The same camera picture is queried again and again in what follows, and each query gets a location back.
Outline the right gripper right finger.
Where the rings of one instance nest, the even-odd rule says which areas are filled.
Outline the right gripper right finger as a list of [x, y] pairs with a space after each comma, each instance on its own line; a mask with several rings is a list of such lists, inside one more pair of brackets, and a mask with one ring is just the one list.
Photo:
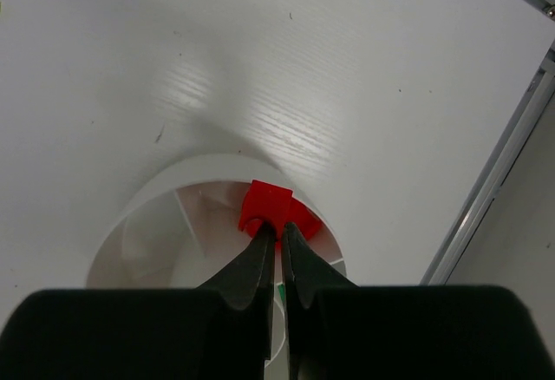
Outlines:
[[532, 316], [495, 285], [359, 286], [288, 224], [282, 238], [293, 379], [551, 379]]

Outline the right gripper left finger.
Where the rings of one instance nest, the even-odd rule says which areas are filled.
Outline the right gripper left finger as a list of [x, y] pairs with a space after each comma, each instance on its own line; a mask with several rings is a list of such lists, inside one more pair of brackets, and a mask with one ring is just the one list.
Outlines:
[[1, 334], [4, 379], [260, 379], [271, 356], [275, 230], [193, 289], [42, 290]]

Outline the dark green sloped lego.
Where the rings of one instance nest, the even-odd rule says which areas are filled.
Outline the dark green sloped lego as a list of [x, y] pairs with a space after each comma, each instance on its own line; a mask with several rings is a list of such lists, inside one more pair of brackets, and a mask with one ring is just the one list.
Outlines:
[[278, 291], [280, 300], [281, 300], [282, 304], [284, 305], [284, 303], [285, 303], [284, 284], [278, 284], [277, 285], [277, 291]]

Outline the red lego cluster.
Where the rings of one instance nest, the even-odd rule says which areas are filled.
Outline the red lego cluster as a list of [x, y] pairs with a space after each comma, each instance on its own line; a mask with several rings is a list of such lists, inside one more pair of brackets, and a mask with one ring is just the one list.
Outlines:
[[238, 229], [244, 232], [249, 224], [258, 220], [269, 224], [282, 237], [292, 200], [293, 191], [261, 180], [253, 180], [243, 199]]

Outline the red arch lego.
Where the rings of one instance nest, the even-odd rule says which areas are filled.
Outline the red arch lego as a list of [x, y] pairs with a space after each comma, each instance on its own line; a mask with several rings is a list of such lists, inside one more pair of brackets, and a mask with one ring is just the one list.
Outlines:
[[292, 198], [286, 223], [294, 223], [306, 240], [312, 239], [323, 227], [323, 222], [301, 201]]

